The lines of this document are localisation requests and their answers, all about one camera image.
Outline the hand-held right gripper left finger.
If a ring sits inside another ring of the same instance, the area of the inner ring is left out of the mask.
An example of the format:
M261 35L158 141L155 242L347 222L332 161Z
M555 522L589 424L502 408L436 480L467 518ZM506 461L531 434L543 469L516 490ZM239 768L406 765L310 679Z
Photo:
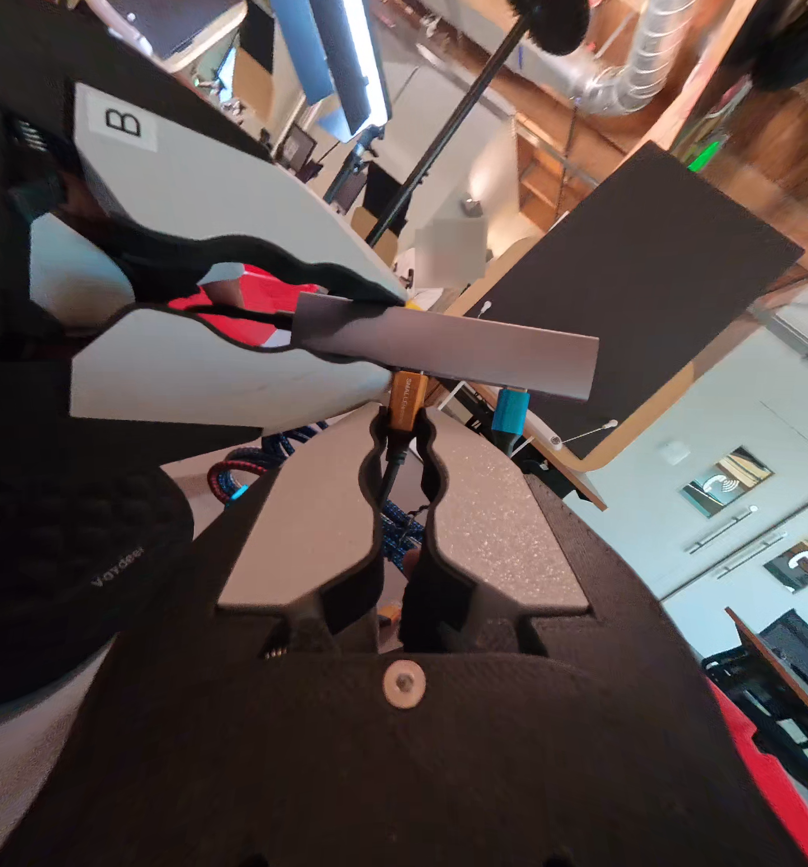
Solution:
M228 614L322 619L341 634L376 608L384 583L378 434L364 406L282 463L217 599Z

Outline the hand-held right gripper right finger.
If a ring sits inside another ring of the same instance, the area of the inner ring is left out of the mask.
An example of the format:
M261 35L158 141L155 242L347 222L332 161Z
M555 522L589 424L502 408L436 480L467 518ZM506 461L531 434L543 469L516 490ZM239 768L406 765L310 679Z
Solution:
M417 436L429 501L403 601L404 647L475 647L518 638L531 618L590 604L522 472L487 439L436 408Z

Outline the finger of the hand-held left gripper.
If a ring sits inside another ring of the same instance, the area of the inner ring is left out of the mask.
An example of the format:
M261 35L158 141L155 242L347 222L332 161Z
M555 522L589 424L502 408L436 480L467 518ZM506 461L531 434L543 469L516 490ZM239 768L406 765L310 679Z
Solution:
M180 312L139 307L73 356L70 415L288 430L378 402L392 373L301 349L262 350Z
M405 305L390 268L275 164L84 82L73 94L73 145L116 256L159 269L239 263L330 296Z

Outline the black cable orange plug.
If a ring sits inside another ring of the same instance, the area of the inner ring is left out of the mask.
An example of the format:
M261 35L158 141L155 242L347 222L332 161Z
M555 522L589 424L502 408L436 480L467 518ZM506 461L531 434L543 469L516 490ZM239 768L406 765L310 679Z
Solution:
M390 400L383 422L387 466L376 496L380 513L383 512L399 470L406 461L424 406L428 383L429 377L424 372L399 370L392 377Z

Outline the grey usb hub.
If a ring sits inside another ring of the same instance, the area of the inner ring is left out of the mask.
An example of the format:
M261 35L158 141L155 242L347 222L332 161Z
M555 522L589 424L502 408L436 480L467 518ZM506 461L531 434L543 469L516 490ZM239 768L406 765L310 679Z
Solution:
M573 401L588 399L600 348L593 336L319 294L300 297L291 337L316 353Z

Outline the red divided plastic bin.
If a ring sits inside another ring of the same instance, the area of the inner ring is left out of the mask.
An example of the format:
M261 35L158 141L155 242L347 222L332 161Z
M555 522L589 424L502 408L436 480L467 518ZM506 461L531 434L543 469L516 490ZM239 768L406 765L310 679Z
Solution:
M759 749L754 742L757 728L711 681L708 682L727 725L735 748L758 790L782 825L808 858L808 804L777 758Z

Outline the black desk monitor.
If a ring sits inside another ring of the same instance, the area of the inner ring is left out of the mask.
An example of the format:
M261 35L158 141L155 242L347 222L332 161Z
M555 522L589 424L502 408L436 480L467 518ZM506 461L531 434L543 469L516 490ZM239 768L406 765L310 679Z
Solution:
M298 124L290 127L277 151L277 163L284 170L303 180L305 171L311 169L316 140Z

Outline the black tripod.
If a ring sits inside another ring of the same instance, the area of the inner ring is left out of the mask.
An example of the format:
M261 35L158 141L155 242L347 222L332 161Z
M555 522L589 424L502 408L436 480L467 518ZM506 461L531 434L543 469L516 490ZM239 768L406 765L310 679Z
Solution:
M323 196L323 201L332 204L337 194L343 189L345 183L357 175L366 167L368 157L378 158L378 152L374 142L385 139L386 126L367 126L355 138L355 145L345 158L340 170L336 173L333 181Z

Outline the studio light panel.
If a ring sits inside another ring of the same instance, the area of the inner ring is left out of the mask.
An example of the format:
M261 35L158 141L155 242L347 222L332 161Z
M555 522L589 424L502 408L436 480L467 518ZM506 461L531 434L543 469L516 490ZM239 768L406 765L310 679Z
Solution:
M346 144L392 117L383 61L362 1L271 1L310 105L336 96L321 127Z

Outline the black wrist rest pad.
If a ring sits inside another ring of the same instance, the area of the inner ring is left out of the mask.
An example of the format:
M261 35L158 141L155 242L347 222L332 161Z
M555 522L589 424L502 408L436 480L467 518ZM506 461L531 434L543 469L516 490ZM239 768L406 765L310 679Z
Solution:
M60 681L125 629L194 533L161 468L0 473L0 706Z

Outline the black office chair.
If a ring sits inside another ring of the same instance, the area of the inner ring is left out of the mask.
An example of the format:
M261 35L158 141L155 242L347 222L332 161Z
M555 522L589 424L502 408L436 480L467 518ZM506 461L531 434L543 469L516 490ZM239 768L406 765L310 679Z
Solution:
M735 647L701 661L707 678L753 725L752 742L808 791L808 623L789 611L754 632L731 609Z

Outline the black furry boom microphone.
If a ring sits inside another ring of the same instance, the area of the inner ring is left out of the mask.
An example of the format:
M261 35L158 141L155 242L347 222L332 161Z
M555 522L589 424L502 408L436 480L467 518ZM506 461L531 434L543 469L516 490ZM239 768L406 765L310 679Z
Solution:
M366 235L366 244L374 248L385 231L395 221L405 201L415 192L422 179L433 167L443 149L459 130L465 118L478 103L507 59L529 36L537 46L553 56L567 56L578 49L587 33L590 21L586 1L515 1L510 6L516 12L516 21L486 60L483 69L464 93L453 113L443 124L430 146L412 168L406 181L389 201Z

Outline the dark overhead object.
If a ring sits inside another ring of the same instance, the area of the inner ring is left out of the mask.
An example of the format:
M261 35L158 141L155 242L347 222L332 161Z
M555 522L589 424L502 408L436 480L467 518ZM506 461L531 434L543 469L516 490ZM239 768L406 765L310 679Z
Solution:
M808 6L777 28L785 2L757 2L723 62L724 69L750 76L765 92L791 89L808 79Z

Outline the framed wall picture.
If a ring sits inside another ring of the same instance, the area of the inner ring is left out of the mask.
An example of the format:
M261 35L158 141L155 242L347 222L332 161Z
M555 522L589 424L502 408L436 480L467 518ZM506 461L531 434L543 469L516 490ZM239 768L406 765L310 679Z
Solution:
M790 593L808 588L808 541L802 541L764 563L768 574Z
M683 485L680 496L697 513L711 518L773 475L746 447L736 447Z

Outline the silver air duct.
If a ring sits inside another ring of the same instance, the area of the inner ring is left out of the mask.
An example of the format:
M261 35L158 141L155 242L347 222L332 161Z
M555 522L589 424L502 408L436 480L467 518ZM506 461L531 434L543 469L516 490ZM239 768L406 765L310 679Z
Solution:
M574 103L582 114L634 114L664 87L696 5L695 1L647 2L620 66L607 65L584 46L567 56L552 56L525 38L521 72Z

